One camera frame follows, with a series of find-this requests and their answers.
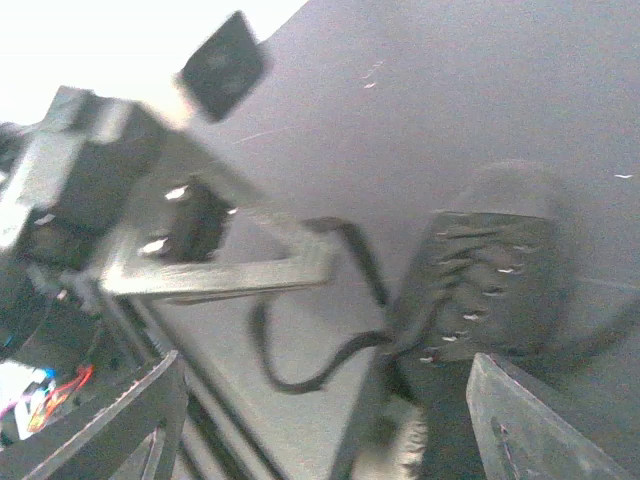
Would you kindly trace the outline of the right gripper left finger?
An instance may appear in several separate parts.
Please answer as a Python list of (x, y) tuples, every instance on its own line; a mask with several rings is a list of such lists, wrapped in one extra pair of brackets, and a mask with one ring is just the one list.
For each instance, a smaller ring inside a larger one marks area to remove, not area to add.
[(187, 410), (170, 351), (1, 453), (3, 479), (169, 479)]

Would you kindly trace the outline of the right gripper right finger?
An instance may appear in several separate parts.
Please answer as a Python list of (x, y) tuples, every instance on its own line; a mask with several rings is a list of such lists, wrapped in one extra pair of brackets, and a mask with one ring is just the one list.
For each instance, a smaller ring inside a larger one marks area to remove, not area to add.
[(629, 436), (506, 359), (478, 353), (466, 401), (488, 479), (631, 479)]

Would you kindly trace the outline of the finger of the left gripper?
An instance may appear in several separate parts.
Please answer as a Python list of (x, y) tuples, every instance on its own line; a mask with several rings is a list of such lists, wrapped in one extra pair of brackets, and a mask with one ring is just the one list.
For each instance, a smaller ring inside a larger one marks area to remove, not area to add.
[(271, 69), (242, 11), (231, 14), (188, 58), (177, 78), (207, 121), (229, 117)]
[[(250, 263), (177, 263), (140, 255), (161, 208), (161, 196), (193, 173), (213, 193), (272, 235), (285, 258)], [(334, 251), (211, 150), (185, 134), (168, 136), (160, 162), (133, 194), (105, 246), (100, 289), (113, 297), (214, 300), (297, 290), (331, 276)]]

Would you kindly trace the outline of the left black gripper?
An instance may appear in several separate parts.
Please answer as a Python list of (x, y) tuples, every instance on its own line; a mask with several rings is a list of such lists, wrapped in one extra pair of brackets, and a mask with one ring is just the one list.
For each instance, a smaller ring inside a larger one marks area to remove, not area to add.
[(194, 171), (202, 147), (140, 103), (60, 88), (37, 124), (1, 130), (1, 276), (31, 263), (101, 273), (119, 259), (209, 260), (232, 206)]

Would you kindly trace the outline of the black sneaker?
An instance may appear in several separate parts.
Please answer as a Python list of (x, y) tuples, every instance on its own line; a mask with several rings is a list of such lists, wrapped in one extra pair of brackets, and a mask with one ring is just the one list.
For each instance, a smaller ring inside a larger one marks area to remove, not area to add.
[(479, 171), (423, 232), (390, 310), (388, 355), (564, 363), (622, 341), (637, 324), (633, 306), (606, 317), (584, 296), (592, 240), (579, 203), (578, 190), (542, 165)]

